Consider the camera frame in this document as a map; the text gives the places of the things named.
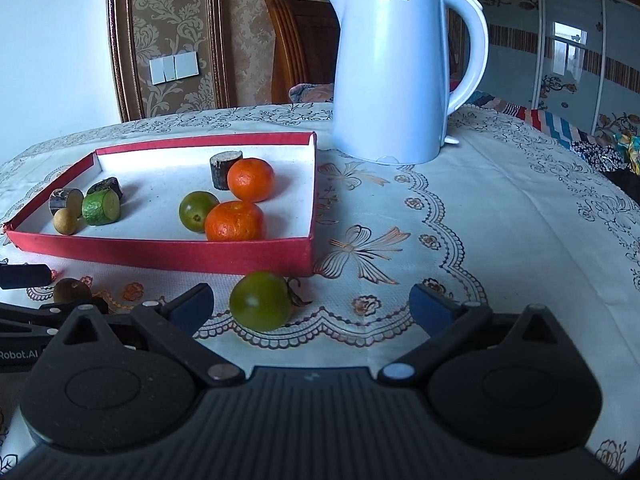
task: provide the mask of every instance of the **electric kettle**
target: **electric kettle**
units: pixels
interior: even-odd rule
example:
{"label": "electric kettle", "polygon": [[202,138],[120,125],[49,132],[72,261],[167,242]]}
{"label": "electric kettle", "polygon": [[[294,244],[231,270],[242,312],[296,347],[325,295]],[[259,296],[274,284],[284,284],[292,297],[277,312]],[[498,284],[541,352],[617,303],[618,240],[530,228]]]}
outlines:
{"label": "electric kettle", "polygon": [[[477,0],[329,0],[340,23],[334,84],[334,146],[380,164],[433,160],[447,117],[476,90],[489,35]],[[470,38],[464,77],[449,91],[447,7]]]}

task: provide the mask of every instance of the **mandarin orange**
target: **mandarin orange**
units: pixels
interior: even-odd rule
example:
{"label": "mandarin orange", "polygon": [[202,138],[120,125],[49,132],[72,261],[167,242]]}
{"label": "mandarin orange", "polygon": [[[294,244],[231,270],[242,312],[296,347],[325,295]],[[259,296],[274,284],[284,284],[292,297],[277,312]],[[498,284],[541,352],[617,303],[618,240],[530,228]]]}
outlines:
{"label": "mandarin orange", "polygon": [[262,202],[273,193],[275,174],[271,165],[261,158],[242,158],[229,169],[226,181],[236,198]]}
{"label": "mandarin orange", "polygon": [[263,240],[266,236],[264,213],[251,202],[223,202],[207,215],[204,232],[210,242]]}

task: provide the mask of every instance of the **round metal bolt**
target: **round metal bolt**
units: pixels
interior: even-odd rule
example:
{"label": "round metal bolt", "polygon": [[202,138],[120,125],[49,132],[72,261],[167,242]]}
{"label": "round metal bolt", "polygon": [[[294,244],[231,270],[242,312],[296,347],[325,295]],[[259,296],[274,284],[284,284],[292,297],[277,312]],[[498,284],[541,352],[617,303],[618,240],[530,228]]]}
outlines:
{"label": "round metal bolt", "polygon": [[234,377],[238,377],[240,374],[240,368],[231,363],[213,365],[212,367],[209,367],[207,374],[209,377],[217,381],[226,381],[233,379]]}
{"label": "round metal bolt", "polygon": [[390,365],[382,368],[382,373],[386,378],[393,379],[395,381],[402,381],[409,377],[413,377],[415,375],[415,369],[406,363],[391,363]]}

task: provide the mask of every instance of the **red box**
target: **red box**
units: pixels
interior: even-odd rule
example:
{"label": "red box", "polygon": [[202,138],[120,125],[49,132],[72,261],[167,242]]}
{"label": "red box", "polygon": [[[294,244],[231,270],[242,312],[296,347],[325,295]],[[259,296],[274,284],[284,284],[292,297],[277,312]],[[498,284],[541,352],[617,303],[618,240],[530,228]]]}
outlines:
{"label": "red box", "polygon": [[[208,190],[220,202],[235,200],[213,188],[209,159],[227,150],[257,156],[276,173],[274,197],[259,204],[267,239],[207,242],[185,229],[178,206],[187,193]],[[60,187],[89,186],[115,176],[122,188],[121,219],[84,226],[72,236],[53,230],[49,196]],[[233,134],[151,140],[90,153],[38,193],[4,224],[23,251],[62,258],[187,272],[247,274],[271,270],[283,276],[313,272],[316,184],[315,133]]]}

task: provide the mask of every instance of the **tablecloth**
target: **tablecloth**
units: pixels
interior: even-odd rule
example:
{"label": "tablecloth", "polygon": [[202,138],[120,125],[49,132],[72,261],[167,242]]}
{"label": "tablecloth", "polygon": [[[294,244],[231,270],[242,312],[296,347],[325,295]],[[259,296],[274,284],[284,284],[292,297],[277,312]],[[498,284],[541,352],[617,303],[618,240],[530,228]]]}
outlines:
{"label": "tablecloth", "polygon": [[[207,282],[216,307],[195,337],[247,372],[254,365],[365,365],[376,373],[428,337],[406,304],[414,283],[498,312],[543,303],[602,389],[604,405],[589,449],[616,471],[631,464],[640,454],[640,208],[555,139],[494,110],[461,108],[449,118],[449,133],[460,144],[444,147],[427,164],[402,167],[364,163],[335,150],[331,116],[331,104],[163,116],[43,142],[0,167],[5,221],[98,147],[315,131],[316,274],[296,290],[312,303],[276,332],[253,333],[233,322],[227,300],[239,276],[62,260],[23,253],[4,235],[0,260],[42,262],[58,279],[81,278],[117,312],[143,300],[168,301]],[[0,291],[0,301],[24,306],[51,297],[51,286]],[[0,377],[1,472],[33,445],[16,411],[24,378]]]}

